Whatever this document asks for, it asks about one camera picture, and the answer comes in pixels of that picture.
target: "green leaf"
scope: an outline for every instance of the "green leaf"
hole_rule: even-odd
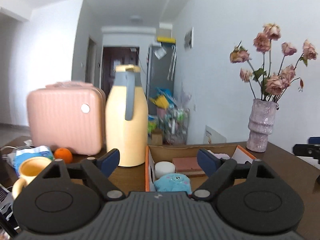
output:
[[[266,85],[267,85],[267,81],[268,81],[268,77],[265,77],[262,81],[262,93],[265,95],[265,96],[270,96],[269,93],[266,92]]]
[[[246,49],[245,49],[243,46],[240,46],[240,47],[239,47],[239,51],[242,51],[242,50],[245,50],[245,51],[246,51]]]
[[[262,75],[267,75],[267,72],[266,71],[263,71],[263,68],[259,68],[258,70],[256,70],[256,71],[254,71],[253,72],[253,75],[254,75],[254,77],[253,77],[253,80],[255,81],[255,82],[258,82],[258,79],[262,76]]]
[[[308,66],[308,60],[307,59],[303,59],[303,63],[306,65],[306,67]]]

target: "gray thermos handle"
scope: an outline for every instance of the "gray thermos handle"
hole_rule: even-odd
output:
[[[132,120],[133,107],[134,107],[134,91],[135,91],[135,75],[132,71],[125,72],[125,78],[127,80],[127,95],[125,102],[125,119],[127,121]]]

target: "table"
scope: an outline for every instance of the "table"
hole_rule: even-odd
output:
[[[22,136],[7,145],[22,146],[24,145],[23,141],[27,139],[29,137]],[[245,142],[228,144],[239,144],[245,147]],[[106,150],[102,149],[96,157],[99,158],[105,153]],[[272,143],[268,143],[267,150],[264,153],[251,153],[256,158],[262,159],[270,165],[300,195],[305,205],[305,211],[297,232],[306,240],[319,240],[320,185],[316,182],[316,178],[319,176],[320,170]],[[75,155],[74,162],[79,162],[86,157],[85,155]],[[4,183],[4,186],[9,187],[17,180],[17,176],[13,168],[7,164],[6,169],[9,172],[10,179]],[[132,168],[117,167],[109,177],[109,180],[126,194],[130,191],[144,191],[145,165],[142,164]]]

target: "thermos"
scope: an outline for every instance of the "thermos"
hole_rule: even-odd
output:
[[[148,104],[138,66],[116,67],[106,104],[106,140],[107,151],[120,151],[119,166],[133,167],[145,162]]]

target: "vase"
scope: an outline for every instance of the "vase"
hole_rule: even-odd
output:
[[[265,152],[268,136],[273,131],[277,104],[275,102],[254,99],[248,128],[250,129],[247,149],[253,152]]]

